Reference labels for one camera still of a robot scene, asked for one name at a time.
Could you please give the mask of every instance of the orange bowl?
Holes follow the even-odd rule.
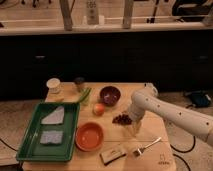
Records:
[[[87,122],[78,127],[75,142],[83,151],[94,151],[101,147],[104,140],[102,127],[95,122]]]
[[[114,106],[121,97],[121,92],[114,86],[104,87],[100,92],[101,102],[107,106]]]

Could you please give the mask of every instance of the green tray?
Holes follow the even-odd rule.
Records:
[[[41,120],[57,106],[64,106],[64,122],[60,125],[42,125]],[[69,161],[72,158],[79,103],[39,103],[26,129],[16,155],[18,161]],[[63,141],[58,145],[40,143],[42,131],[63,130]]]

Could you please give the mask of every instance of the floor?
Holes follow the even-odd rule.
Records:
[[[124,14],[124,0],[101,0],[98,1],[99,15],[105,17],[105,24],[122,24]],[[179,17],[172,16],[172,7],[175,0],[168,2],[160,0],[157,6],[155,23],[179,22]],[[134,2],[133,23],[146,23],[155,9],[154,0],[140,0]],[[84,0],[75,1],[71,13],[74,25],[81,25],[86,16],[86,3]],[[47,27],[63,26],[59,1],[40,0],[36,8],[32,7],[32,0],[7,0],[0,5],[0,21],[5,28],[14,27]]]
[[[212,91],[207,91],[210,97],[213,97]],[[186,107],[191,102],[183,97],[183,92],[161,92],[159,98]],[[0,102],[0,137],[10,144],[13,148],[18,149],[24,130],[28,124],[35,105],[40,102],[40,99],[25,100],[25,101],[2,101]],[[192,108],[207,115],[213,116],[213,105],[208,108]],[[192,146],[193,137],[181,128],[165,120],[166,130],[168,132],[170,143],[180,150],[187,150]],[[14,156],[16,152],[0,144],[0,171],[15,171],[17,170]],[[173,150],[189,164],[192,171],[212,171],[213,170],[213,150],[212,147],[196,139],[196,145],[192,152],[182,154]],[[177,171],[186,171],[184,163],[175,158]]]

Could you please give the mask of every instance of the gray sponge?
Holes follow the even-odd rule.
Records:
[[[61,144],[63,131],[43,131],[40,139],[41,144]]]

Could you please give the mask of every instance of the food item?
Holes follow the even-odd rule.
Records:
[[[97,116],[103,115],[105,111],[105,106],[102,103],[96,103],[93,107],[93,113],[96,114]]]
[[[63,131],[43,131],[40,139],[41,144],[61,144]]]
[[[58,78],[51,78],[47,81],[46,85],[49,88],[51,94],[57,94],[61,91],[60,80]]]
[[[112,123],[120,125],[131,125],[132,120],[129,118],[129,115],[123,113],[113,118]]]
[[[64,120],[64,107],[58,106],[53,112],[41,120],[41,124],[62,124]]]
[[[74,83],[78,92],[82,92],[85,89],[85,79],[83,77],[77,77],[74,79]]]
[[[105,166],[123,156],[126,156],[126,150],[121,144],[112,147],[111,149],[108,149],[100,154],[101,160]]]

